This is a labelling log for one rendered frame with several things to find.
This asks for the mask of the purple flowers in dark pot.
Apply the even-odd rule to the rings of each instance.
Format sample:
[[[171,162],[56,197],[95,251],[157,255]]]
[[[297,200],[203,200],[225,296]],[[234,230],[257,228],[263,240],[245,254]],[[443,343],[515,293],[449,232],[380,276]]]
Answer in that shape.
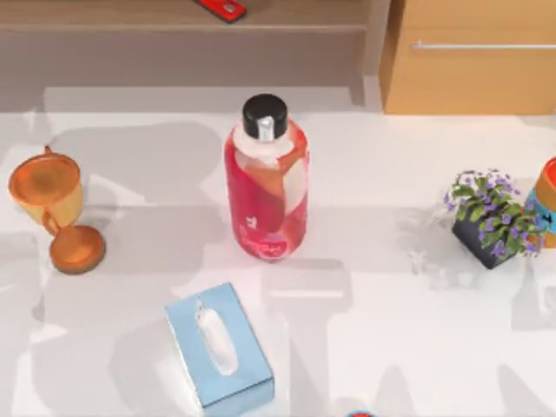
[[[508,174],[498,169],[460,172],[443,202],[455,213],[453,234],[488,268],[516,256],[536,256],[556,230],[556,213],[536,195],[515,200],[520,190]]]

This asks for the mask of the wooden cupboard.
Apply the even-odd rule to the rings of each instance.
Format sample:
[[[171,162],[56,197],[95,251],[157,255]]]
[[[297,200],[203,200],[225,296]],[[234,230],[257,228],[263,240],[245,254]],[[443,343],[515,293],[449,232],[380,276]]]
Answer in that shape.
[[[391,0],[379,67],[390,115],[556,112],[556,50],[415,50],[413,43],[556,44],[556,0]]]

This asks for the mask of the wooden open shelf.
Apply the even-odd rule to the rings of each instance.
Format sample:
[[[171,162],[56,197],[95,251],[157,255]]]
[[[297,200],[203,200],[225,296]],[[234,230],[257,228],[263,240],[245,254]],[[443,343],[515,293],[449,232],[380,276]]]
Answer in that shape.
[[[0,0],[0,111],[380,108],[390,0],[242,2],[227,24],[194,0]]]

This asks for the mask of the red bottle with black cap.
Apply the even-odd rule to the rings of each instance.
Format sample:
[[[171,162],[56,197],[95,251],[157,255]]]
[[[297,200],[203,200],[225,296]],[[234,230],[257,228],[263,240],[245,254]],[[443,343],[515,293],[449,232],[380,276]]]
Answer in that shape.
[[[230,222],[248,254],[277,261],[301,245],[308,219],[308,139],[278,96],[251,96],[223,146]]]

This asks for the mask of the orange trophy cup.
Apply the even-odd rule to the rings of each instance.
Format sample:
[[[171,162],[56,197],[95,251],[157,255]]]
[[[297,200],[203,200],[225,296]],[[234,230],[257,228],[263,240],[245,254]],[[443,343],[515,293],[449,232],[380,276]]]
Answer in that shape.
[[[77,221],[83,211],[81,170],[67,155],[45,146],[42,154],[18,165],[10,175],[8,189],[23,210],[52,236],[52,265],[67,275],[84,274],[105,255],[102,234]]]

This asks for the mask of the red flat phone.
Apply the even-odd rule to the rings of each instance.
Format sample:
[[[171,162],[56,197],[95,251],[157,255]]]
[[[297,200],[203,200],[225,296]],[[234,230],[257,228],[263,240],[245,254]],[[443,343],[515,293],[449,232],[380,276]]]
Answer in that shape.
[[[246,7],[238,0],[193,0],[224,23],[238,22],[247,15]]]

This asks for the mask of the light blue tissue box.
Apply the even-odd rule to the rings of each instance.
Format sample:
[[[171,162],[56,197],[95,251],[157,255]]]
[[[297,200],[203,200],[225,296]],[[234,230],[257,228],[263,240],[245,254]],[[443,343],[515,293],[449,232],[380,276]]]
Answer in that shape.
[[[241,417],[275,397],[274,374],[231,283],[165,312],[202,417]]]

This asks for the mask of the orange and blue can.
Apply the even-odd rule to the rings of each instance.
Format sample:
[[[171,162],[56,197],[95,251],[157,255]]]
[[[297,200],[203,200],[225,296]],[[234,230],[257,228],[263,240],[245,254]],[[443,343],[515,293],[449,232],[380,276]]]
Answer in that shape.
[[[540,226],[546,231],[543,247],[556,249],[556,156],[544,165],[526,204],[533,206]]]

